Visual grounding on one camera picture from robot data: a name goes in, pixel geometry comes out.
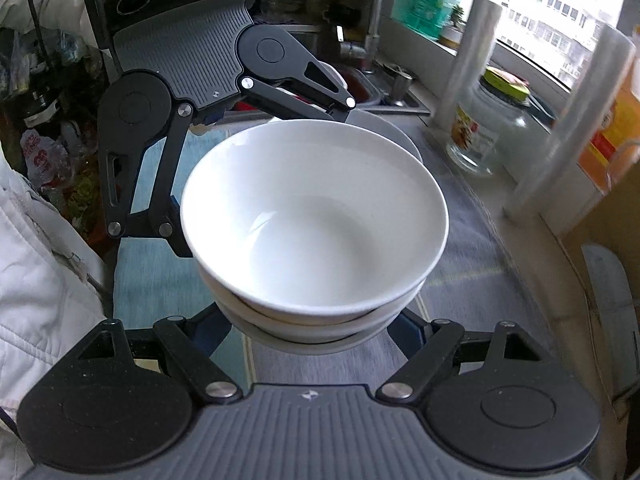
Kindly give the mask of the left white sleeve forearm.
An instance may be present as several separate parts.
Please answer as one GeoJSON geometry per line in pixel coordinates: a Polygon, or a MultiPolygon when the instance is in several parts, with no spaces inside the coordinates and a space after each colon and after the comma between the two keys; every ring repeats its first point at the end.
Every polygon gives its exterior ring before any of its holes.
{"type": "Polygon", "coordinates": [[[10,428],[26,393],[104,319],[86,262],[96,254],[1,161],[1,477],[32,466],[10,428]]]}

